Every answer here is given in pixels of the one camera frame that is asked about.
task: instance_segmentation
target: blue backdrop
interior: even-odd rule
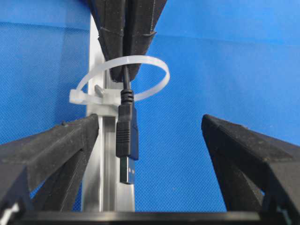
[[[88,69],[86,5],[1,4],[0,143],[83,117],[68,92]],[[205,113],[300,144],[299,10],[297,0],[167,2],[148,55],[168,64],[170,83],[136,103],[137,211],[225,210],[202,138]],[[143,65],[133,89],[162,76]]]

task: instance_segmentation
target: metal usb tip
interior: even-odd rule
[[[120,182],[124,184],[135,183],[135,161],[129,157],[120,158]]]

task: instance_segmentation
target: cable strain relief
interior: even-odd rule
[[[134,93],[131,89],[124,89],[121,91],[121,104],[133,104],[134,103]]]

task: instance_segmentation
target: usb connector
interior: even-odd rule
[[[135,161],[129,157],[120,158],[120,182],[124,184],[135,183]]]
[[[121,91],[116,132],[116,156],[120,158],[120,182],[134,184],[135,161],[139,158],[138,128],[133,91]]]

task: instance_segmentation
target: white zip tie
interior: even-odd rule
[[[113,60],[109,60],[101,65],[94,67],[84,78],[79,82],[77,88],[70,91],[70,102],[75,104],[86,105],[88,103],[93,104],[102,104],[102,98],[88,95],[84,93],[81,89],[84,87],[87,82],[93,78],[94,76],[98,75],[100,72],[111,69],[113,67],[128,65],[128,64],[136,64],[136,63],[145,63],[154,65],[157,67],[162,68],[165,71],[165,77],[154,87],[146,90],[142,93],[135,94],[135,101],[140,101],[146,99],[159,91],[161,91],[169,82],[170,80],[170,72],[169,68],[165,62],[160,59],[145,56],[145,55],[130,55],[119,57]]]

